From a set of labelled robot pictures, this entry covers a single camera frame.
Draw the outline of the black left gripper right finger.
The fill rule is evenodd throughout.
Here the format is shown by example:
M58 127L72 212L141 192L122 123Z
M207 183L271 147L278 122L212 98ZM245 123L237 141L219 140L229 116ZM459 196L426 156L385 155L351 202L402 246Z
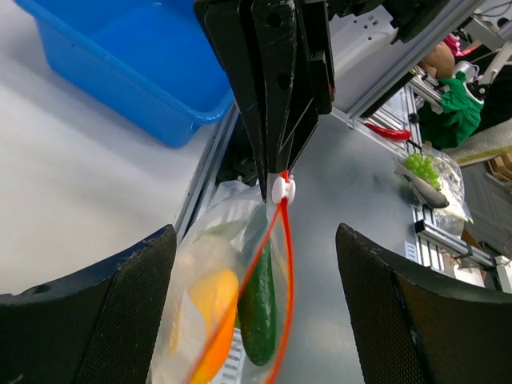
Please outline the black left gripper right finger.
M336 251L366 383L509 383L511 296L430 270L341 224Z

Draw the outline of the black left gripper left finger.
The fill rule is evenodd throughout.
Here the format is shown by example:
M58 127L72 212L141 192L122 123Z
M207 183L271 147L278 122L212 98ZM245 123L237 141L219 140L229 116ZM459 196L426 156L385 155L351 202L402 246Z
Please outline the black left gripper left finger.
M171 225L62 278L1 296L3 383L144 383L177 246Z

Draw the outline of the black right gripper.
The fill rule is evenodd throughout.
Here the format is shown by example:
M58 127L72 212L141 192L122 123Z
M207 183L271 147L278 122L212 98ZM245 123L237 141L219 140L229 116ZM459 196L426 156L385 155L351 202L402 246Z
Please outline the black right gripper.
M329 114L334 102L326 1L298 4L203 3L204 26L244 122L263 199L267 171L294 166L318 113Z

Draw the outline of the yellow toy lemon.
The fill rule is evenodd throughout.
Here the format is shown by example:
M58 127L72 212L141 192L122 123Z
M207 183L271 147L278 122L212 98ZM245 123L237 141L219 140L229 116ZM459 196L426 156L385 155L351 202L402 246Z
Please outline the yellow toy lemon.
M208 383L231 348L238 277L220 269L183 292L173 324L169 352L181 383Z

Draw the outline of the clear orange zip top bag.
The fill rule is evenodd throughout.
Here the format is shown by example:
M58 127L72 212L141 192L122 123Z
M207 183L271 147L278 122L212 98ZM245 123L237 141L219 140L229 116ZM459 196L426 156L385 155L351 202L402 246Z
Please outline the clear orange zip top bag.
M218 186L177 249L153 383L276 382L294 315L295 192L288 172L269 177L266 196Z

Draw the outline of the green toy cucumber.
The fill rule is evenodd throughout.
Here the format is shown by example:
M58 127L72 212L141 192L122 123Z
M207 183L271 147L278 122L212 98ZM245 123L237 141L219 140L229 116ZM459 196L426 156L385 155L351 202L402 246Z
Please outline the green toy cucumber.
M269 242L238 300L238 320L247 357L255 366L266 365L274 355L277 340L277 306Z

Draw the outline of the white toy cauliflower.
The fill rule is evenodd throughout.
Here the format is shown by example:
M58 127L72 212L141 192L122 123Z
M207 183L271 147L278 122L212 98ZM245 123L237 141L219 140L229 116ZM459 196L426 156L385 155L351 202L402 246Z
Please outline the white toy cauliflower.
M236 248L241 249L243 244L263 232L266 223L266 208L262 202L226 199L196 222L196 240L215 236L233 242Z

